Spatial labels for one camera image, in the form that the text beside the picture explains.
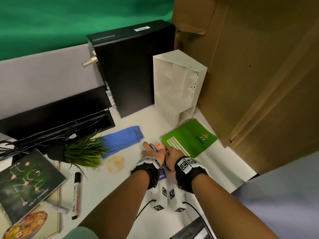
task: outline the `person's left hand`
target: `person's left hand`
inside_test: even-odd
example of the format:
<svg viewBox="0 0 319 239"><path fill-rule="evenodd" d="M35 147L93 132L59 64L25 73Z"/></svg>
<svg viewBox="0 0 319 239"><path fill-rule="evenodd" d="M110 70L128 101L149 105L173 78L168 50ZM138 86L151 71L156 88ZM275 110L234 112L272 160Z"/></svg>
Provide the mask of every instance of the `person's left hand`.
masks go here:
<svg viewBox="0 0 319 239"><path fill-rule="evenodd" d="M142 154L142 157L155 157L158 159L158 161L160 162L160 164L162 165L164 163L164 160L165 160L165 150L164 149L160 149L158 151L158 153L153 150L149 144L147 142L143 142L143 147L145 150L143 150L141 152Z"/></svg>

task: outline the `green curtain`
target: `green curtain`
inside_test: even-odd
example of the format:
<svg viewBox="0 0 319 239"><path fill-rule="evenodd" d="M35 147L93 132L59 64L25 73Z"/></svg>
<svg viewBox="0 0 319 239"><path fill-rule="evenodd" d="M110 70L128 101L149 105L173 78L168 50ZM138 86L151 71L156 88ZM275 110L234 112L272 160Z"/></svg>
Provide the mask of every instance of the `green curtain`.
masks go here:
<svg viewBox="0 0 319 239"><path fill-rule="evenodd" d="M0 60L87 42L86 35L163 19L174 0L1 0Z"/></svg>

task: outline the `gray wall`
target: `gray wall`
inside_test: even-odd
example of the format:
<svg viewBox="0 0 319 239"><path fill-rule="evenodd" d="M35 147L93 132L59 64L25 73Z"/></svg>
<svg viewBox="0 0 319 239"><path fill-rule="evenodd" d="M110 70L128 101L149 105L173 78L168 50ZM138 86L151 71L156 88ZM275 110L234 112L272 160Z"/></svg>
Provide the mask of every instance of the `gray wall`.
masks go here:
<svg viewBox="0 0 319 239"><path fill-rule="evenodd" d="M319 152L248 181L232 194L281 239L319 238Z"/></svg>
<svg viewBox="0 0 319 239"><path fill-rule="evenodd" d="M103 85L87 44L0 62L0 119Z"/></svg>

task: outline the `light green sleeve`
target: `light green sleeve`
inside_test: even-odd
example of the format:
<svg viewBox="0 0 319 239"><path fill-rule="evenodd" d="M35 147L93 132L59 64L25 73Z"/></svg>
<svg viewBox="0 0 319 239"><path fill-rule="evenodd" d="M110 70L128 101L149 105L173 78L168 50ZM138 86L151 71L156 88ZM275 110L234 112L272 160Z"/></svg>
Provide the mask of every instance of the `light green sleeve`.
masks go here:
<svg viewBox="0 0 319 239"><path fill-rule="evenodd" d="M63 239L99 239L97 235L86 227L76 227L71 230Z"/></svg>

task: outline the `table surface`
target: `table surface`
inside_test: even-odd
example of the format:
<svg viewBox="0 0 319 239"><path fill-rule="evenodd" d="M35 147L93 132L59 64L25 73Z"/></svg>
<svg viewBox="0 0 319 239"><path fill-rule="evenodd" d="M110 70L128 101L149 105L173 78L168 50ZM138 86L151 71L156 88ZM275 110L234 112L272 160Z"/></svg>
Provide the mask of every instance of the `table surface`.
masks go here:
<svg viewBox="0 0 319 239"><path fill-rule="evenodd" d="M118 117L116 110L111 108L110 112L115 122L115 127L102 132L102 136L138 125L144 135L144 139L140 143L114 155L125 159L125 167L120 172L108 172L106 167L107 160L104 160L99 172L83 168L87 179L84 176L82 177L80 215L74 221L71 220L71 213L63 215L62 232L55 235L53 239L63 238L129 176L130 169L141 158L140 153L143 150L143 141L153 144L158 143L160 142L159 136L172 129L155 110L154 106L147 107L122 119ZM194 117L210 132L214 133L197 108ZM197 160L208 169L210 176L230 193L256 174L230 148L223 148L219 140L213 143L205 152L201 153L197 157ZM8 159L1 162L0 167L7 167L10 164L11 161ZM62 185L61 193L61 205L65 207L71 207L72 205L74 173L79 171L75 166L72 166L70 169L69 167L66 163L61 164L61 172L68 178L66 183ZM147 191L141 208L150 200L151 193ZM187 194L187 200L193 203L203 215L196 198L192 194ZM150 206L147 206L134 223L128 238L170 238L197 217L197 214L191 210L192 208L188 208L185 212L177 213L166 208L156 212Z"/></svg>

